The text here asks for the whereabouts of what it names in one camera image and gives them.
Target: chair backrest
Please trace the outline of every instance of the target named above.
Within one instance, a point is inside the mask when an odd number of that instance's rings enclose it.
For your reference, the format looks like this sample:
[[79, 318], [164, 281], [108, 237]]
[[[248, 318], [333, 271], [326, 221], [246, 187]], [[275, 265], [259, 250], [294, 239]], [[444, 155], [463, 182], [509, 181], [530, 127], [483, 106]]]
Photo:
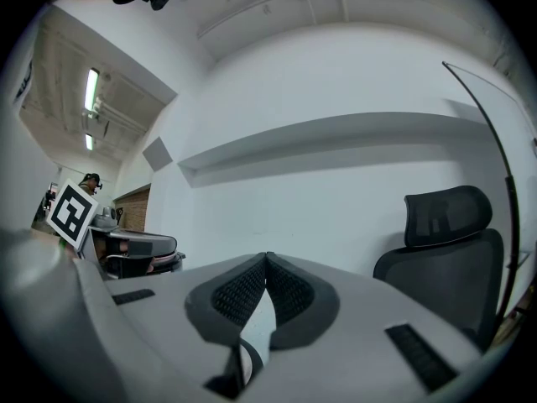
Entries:
[[492, 218], [490, 202], [473, 186], [406, 196], [405, 201], [407, 247], [383, 255], [373, 277], [485, 349], [493, 338], [503, 268], [502, 237], [485, 229]]

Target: chair headrest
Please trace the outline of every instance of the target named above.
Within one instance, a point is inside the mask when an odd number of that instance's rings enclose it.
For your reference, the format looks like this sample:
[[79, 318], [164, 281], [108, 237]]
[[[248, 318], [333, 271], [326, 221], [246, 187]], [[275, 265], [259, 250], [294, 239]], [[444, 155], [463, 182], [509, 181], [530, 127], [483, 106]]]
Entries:
[[406, 196], [404, 243], [409, 248], [453, 242], [484, 230], [493, 218], [487, 196], [475, 186]]

